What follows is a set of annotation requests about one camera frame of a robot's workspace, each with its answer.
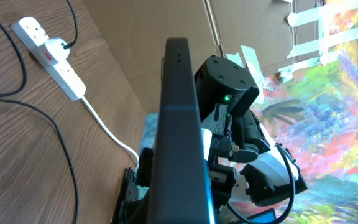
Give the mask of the blue Samsung Galaxy smartphone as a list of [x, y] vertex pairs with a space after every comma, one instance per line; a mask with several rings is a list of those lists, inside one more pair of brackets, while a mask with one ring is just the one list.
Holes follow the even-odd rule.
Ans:
[[214, 223], [188, 39], [166, 41], [148, 223]]

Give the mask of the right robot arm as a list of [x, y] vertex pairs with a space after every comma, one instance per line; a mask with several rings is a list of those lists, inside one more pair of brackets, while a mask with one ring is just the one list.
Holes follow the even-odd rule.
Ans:
[[249, 69], [211, 56], [195, 74], [201, 127], [211, 134], [205, 150], [215, 208], [227, 205], [238, 175], [259, 207], [274, 205], [308, 186], [289, 150], [268, 134], [250, 106], [259, 89]]

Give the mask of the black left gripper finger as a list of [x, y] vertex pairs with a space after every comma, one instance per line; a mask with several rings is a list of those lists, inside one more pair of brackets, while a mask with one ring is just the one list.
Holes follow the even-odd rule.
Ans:
[[111, 224], [146, 224], [149, 193], [139, 198], [140, 187], [150, 187], [153, 149], [143, 148], [138, 171], [125, 168]]

